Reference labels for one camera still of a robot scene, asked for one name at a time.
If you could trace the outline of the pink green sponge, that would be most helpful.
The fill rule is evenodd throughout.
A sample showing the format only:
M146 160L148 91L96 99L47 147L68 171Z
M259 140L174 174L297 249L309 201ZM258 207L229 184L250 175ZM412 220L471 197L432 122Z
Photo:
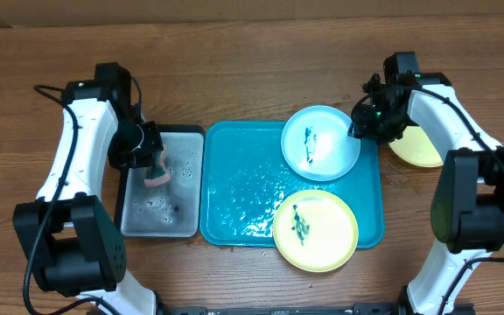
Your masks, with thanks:
M168 147L154 154L154 162L146 168L144 176L144 184L146 187L161 186L171 179L171 175L165 165L165 158L168 154Z

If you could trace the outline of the light blue plate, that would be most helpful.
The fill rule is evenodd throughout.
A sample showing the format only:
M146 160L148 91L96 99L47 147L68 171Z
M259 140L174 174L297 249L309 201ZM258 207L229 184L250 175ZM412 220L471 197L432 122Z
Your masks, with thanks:
M319 182L344 176L361 154L361 141L348 135L352 120L326 105L303 108L284 125L283 158L299 176Z

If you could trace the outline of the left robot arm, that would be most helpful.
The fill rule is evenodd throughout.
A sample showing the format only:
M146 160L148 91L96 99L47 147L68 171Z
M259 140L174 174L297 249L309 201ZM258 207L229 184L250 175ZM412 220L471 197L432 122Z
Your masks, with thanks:
M91 80L35 86L63 108L52 168L33 202L15 207L12 223L27 258L23 300L33 314L31 283L73 302L60 314L91 304L103 314L166 314L158 294L127 270L119 228L102 204L104 169L147 168L165 175L158 126L130 99L137 80L116 62L96 65Z

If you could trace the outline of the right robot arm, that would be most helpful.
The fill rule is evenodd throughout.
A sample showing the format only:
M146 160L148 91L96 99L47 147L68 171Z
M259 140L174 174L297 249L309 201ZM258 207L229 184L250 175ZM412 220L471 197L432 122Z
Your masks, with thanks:
M388 144L420 127L443 168L430 206L435 241L416 277L402 288L392 314L473 314L457 295L482 263L504 245L504 146L459 102L443 73L423 73L413 52L395 52L362 87L350 137Z

